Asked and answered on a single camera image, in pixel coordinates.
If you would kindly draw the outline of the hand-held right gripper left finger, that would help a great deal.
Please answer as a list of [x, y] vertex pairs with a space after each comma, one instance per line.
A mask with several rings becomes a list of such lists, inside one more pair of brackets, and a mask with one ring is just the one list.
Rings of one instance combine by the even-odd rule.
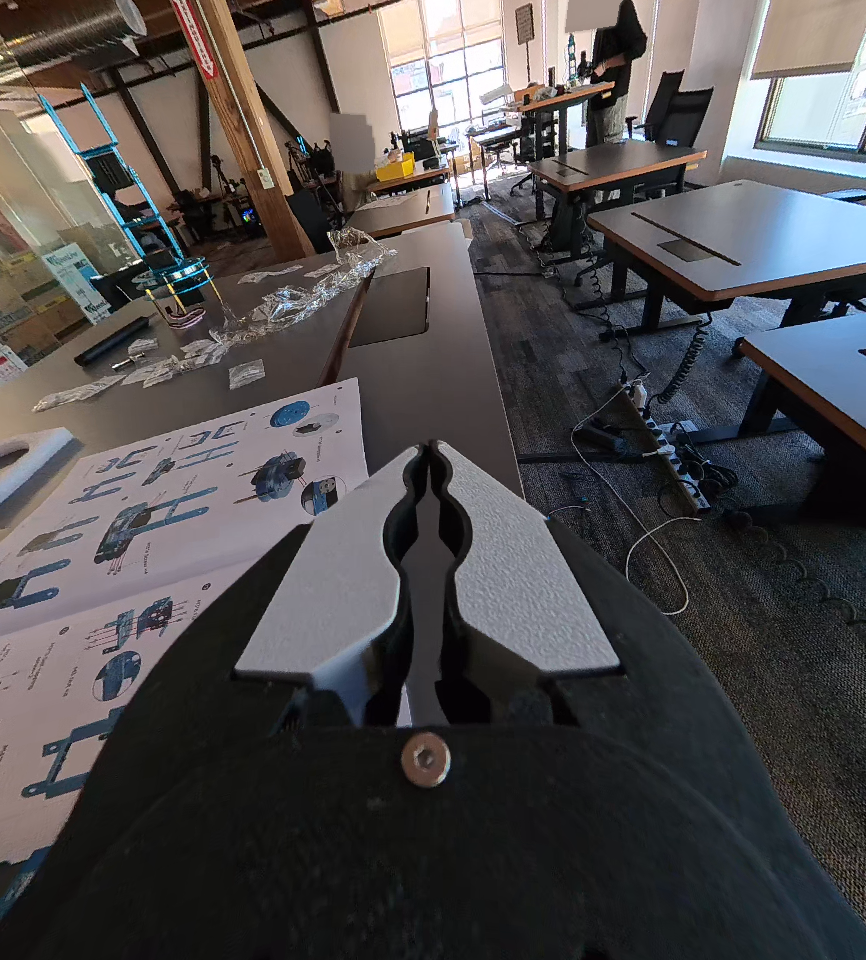
[[237, 680], [337, 695], [356, 726], [397, 725], [414, 649], [403, 558], [428, 450], [407, 447], [322, 513], [234, 667]]

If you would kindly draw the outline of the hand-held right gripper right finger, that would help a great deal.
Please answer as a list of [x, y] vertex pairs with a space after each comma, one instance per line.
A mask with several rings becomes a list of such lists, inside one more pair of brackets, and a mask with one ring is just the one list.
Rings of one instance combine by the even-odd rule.
[[449, 722], [509, 722], [555, 684], [618, 676], [618, 654], [550, 522], [442, 440], [431, 443], [446, 575], [439, 705]]

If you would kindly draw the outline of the grey desk with black hatch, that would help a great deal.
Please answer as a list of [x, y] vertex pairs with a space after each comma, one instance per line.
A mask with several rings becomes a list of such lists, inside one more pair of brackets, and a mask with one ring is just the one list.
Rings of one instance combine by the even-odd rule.
[[340, 373], [358, 380], [368, 473], [408, 446], [442, 440], [522, 497], [463, 229], [436, 223], [391, 248]]

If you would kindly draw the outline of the grey desk with wooden edge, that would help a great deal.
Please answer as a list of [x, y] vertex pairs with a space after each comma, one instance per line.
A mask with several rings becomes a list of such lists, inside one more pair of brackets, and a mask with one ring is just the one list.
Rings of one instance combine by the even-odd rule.
[[535, 215], [544, 219], [544, 196], [582, 214], [615, 210], [634, 202], [637, 189], [683, 190], [686, 169], [706, 158], [706, 150], [625, 140], [571, 150], [529, 165], [535, 183]]
[[647, 283], [630, 335], [691, 327], [739, 298], [789, 301], [781, 327], [866, 299], [866, 206], [740, 180], [594, 214], [613, 265]]
[[380, 240], [454, 218], [452, 186], [442, 183], [366, 204], [352, 214], [346, 225]]
[[764, 434], [780, 412], [825, 454], [801, 504], [744, 511], [757, 522], [866, 528], [866, 313], [756, 333], [740, 352], [762, 375], [738, 436]]

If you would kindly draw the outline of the wooden standing desk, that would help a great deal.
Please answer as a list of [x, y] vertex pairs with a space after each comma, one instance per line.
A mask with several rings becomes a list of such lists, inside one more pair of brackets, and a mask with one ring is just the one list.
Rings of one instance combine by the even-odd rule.
[[544, 115], [548, 114], [557, 119], [556, 156], [564, 158], [569, 150], [567, 115], [571, 106], [583, 104], [590, 99], [605, 95], [611, 96], [614, 88], [612, 81], [601, 81], [576, 86], [571, 89], [565, 89], [553, 97], [536, 101], [533, 94], [539, 93], [540, 88], [535, 87], [524, 92], [523, 102], [510, 102], [502, 107], [506, 114], [517, 114], [534, 124], [533, 149], [534, 161], [540, 162], [544, 159], [543, 134]]

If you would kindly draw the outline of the black power adapter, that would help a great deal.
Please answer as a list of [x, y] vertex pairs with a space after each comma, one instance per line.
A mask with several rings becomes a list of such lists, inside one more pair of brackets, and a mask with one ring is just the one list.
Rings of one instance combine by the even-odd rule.
[[594, 418], [579, 424], [572, 432], [572, 440], [611, 457], [622, 456], [627, 451], [625, 440], [613, 428], [600, 425]]

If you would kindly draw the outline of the white power strip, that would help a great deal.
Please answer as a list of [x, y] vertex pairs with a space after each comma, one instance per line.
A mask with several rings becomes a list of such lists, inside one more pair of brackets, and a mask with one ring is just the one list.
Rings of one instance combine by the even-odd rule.
[[646, 412], [648, 395], [643, 380], [637, 378], [631, 381], [625, 386], [625, 393], [632, 410], [642, 421], [651, 445], [645, 456], [658, 459], [664, 464], [671, 488], [679, 496], [688, 514], [694, 518], [707, 514], [711, 505], [700, 489], [699, 480], [690, 474], [687, 464], [672, 444], [670, 430], [658, 425]]

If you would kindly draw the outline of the crumpled clear plastic wrap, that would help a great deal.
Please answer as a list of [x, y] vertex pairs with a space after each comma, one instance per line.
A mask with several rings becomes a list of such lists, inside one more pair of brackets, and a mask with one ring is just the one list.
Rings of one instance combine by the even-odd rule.
[[316, 270], [320, 276], [313, 287], [281, 287], [242, 317], [225, 308], [223, 325], [209, 331], [210, 339], [229, 350], [304, 322], [339, 294], [371, 280], [381, 265], [397, 256], [396, 250], [351, 225], [329, 230], [327, 239], [335, 262]]

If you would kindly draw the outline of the black cylinder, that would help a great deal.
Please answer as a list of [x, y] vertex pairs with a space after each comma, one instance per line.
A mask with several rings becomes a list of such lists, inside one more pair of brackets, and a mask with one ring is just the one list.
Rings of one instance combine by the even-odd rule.
[[102, 341], [93, 344], [82, 353], [76, 355], [74, 362], [80, 368], [86, 369], [99, 362], [108, 354], [120, 349], [123, 345], [131, 344], [142, 332], [148, 330], [150, 325], [150, 317], [134, 319], [105, 337]]

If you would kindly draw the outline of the stack of cardboard boxes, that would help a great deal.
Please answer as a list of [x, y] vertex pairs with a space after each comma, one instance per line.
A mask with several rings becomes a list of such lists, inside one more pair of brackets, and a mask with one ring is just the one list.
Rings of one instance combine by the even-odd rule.
[[0, 256], [0, 386], [114, 310], [93, 280], [131, 258], [123, 235], [112, 225], [87, 223], [58, 238], [52, 249]]

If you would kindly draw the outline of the large paned window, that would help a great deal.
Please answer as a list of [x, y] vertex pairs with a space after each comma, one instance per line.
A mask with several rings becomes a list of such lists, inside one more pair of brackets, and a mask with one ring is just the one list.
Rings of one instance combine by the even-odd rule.
[[460, 142], [483, 119], [482, 96], [506, 80], [499, 1], [402, 1], [379, 10], [403, 131], [437, 112], [442, 137]]

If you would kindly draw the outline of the side window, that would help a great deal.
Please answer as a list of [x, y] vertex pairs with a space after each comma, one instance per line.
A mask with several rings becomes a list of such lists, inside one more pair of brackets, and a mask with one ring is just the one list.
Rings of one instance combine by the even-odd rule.
[[866, 162], [866, 31], [847, 71], [770, 80], [755, 145]]

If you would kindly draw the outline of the beige roller blind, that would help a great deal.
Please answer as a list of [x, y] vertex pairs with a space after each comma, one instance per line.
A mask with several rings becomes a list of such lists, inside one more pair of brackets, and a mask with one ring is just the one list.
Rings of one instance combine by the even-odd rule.
[[751, 79], [848, 73], [866, 33], [866, 1], [771, 1]]

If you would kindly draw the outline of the wooden support post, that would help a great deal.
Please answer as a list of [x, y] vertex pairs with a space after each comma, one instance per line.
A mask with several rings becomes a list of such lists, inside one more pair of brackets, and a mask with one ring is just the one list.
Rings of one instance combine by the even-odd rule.
[[229, 6], [225, 1], [197, 1], [196, 8], [216, 63], [216, 77], [205, 85], [270, 240], [273, 260], [310, 257], [314, 249], [288, 204], [286, 168]]

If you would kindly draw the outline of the silver ventilation duct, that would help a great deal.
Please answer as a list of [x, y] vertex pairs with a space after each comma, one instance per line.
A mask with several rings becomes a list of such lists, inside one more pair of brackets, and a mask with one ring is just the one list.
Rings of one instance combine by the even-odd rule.
[[25, 71], [65, 63], [147, 37], [132, 1], [23, 1], [0, 4], [0, 37]]

